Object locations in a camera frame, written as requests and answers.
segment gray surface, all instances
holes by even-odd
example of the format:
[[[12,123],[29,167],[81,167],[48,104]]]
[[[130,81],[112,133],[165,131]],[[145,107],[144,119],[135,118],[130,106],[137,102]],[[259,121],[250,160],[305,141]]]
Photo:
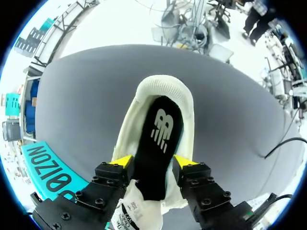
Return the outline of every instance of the gray surface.
[[[168,74],[191,90],[195,108],[194,161],[204,161],[233,203],[283,191],[302,162],[290,142],[267,160],[290,124],[277,101],[231,66],[189,51],[144,45],[86,50],[52,62],[42,76],[36,137],[86,180],[111,160],[139,82]],[[293,124],[286,138],[299,136]]]

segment box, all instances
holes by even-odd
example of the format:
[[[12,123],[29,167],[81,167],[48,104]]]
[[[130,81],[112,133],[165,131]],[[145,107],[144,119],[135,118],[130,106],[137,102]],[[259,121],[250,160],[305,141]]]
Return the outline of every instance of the box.
[[[36,99],[37,99],[37,97],[32,98],[32,106],[34,106],[34,107],[36,107]]]

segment new balance logo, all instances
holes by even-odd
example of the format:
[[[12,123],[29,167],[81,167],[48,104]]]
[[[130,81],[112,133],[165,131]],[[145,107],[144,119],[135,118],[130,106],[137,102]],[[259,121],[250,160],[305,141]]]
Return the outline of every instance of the new balance logo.
[[[157,129],[153,129],[151,133],[151,137],[157,143],[158,146],[165,153],[167,144],[166,140],[169,140],[172,129],[173,129],[173,118],[171,115],[166,115],[163,109],[159,109],[157,115],[155,117],[154,124],[157,126]]]

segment shoe tongue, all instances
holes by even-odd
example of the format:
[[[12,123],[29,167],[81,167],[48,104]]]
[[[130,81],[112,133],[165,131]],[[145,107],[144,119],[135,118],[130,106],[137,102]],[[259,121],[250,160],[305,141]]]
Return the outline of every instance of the shoe tongue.
[[[112,225],[116,230],[160,230],[163,225],[160,201],[144,201],[131,180],[123,199],[118,203]]]

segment shoe label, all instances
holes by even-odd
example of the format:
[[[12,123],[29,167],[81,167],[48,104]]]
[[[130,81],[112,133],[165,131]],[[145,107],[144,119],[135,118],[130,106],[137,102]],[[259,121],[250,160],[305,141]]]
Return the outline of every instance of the shoe label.
[[[151,138],[157,143],[158,146],[165,153],[167,144],[165,140],[169,140],[173,130],[174,121],[171,115],[166,115],[163,109],[159,109],[154,121],[157,129],[153,129]]]
[[[119,207],[115,209],[111,222],[117,230],[140,230],[127,213],[123,204],[120,204]]]

